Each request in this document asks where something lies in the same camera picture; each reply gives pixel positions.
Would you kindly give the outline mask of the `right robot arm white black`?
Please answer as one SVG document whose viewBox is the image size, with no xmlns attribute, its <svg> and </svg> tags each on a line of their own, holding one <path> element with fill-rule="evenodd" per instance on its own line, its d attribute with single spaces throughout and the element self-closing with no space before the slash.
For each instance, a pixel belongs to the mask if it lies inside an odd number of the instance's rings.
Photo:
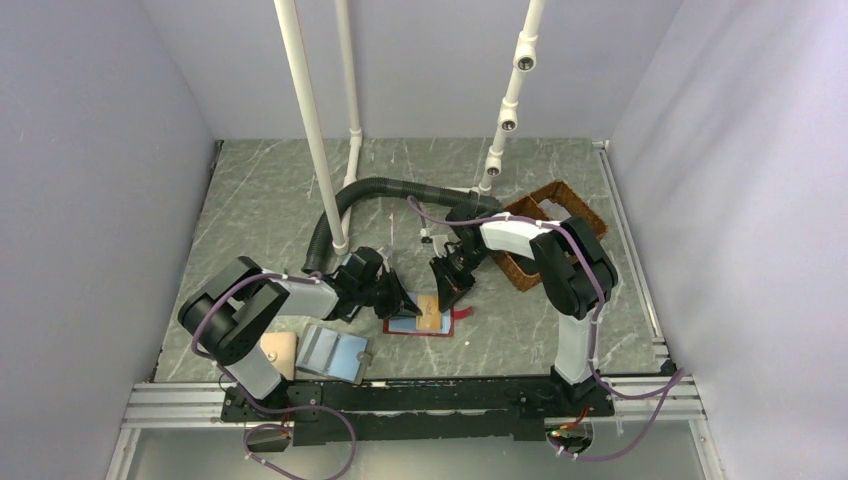
<svg viewBox="0 0 848 480">
<path fill-rule="evenodd" d="M 548 303 L 558 315 L 558 346 L 553 370 L 562 379 L 551 388 L 557 411 L 574 415 L 585 407 L 594 375 L 601 310 L 618 285 L 618 273 L 588 222 L 577 216 L 554 222 L 452 208 L 441 221 L 457 237 L 446 253 L 430 261 L 439 309 L 452 308 L 475 285 L 474 270 L 492 252 L 531 261 Z"/>
</svg>

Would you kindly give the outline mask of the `gold VIP credit card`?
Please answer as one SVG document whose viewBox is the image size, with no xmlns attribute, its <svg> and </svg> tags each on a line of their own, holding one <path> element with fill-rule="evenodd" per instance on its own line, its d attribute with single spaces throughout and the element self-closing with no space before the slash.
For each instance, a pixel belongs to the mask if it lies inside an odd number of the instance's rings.
<svg viewBox="0 0 848 480">
<path fill-rule="evenodd" d="M 442 313 L 439 310 L 438 296 L 419 294 L 416 305 L 420 314 L 416 316 L 416 330 L 419 332 L 435 333 L 442 329 Z"/>
</svg>

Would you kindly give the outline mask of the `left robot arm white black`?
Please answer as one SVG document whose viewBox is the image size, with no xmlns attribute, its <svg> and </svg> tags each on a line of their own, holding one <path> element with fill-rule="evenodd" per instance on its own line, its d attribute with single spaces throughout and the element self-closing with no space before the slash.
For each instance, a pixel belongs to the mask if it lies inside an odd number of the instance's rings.
<svg viewBox="0 0 848 480">
<path fill-rule="evenodd" d="M 190 348 L 213 361 L 248 393 L 248 407 L 264 420 L 287 406 L 290 379 L 261 349 L 279 316 L 352 321 L 364 308 L 381 320 L 412 317 L 421 309 L 382 252 L 360 247 L 329 273 L 292 276 L 239 256 L 196 291 L 177 313 L 191 335 Z"/>
</svg>

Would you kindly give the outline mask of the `red card holder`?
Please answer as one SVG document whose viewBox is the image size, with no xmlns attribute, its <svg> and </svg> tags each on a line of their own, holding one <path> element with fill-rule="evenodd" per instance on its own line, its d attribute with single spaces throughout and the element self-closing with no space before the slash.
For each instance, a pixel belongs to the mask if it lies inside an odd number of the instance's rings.
<svg viewBox="0 0 848 480">
<path fill-rule="evenodd" d="M 417 293 L 410 294 L 413 303 L 421 311 L 418 316 L 395 316 L 383 321 L 383 333 L 387 335 L 452 337 L 458 321 L 474 313 L 472 307 L 454 308 L 440 312 L 438 297 L 425 294 L 420 299 Z"/>
</svg>

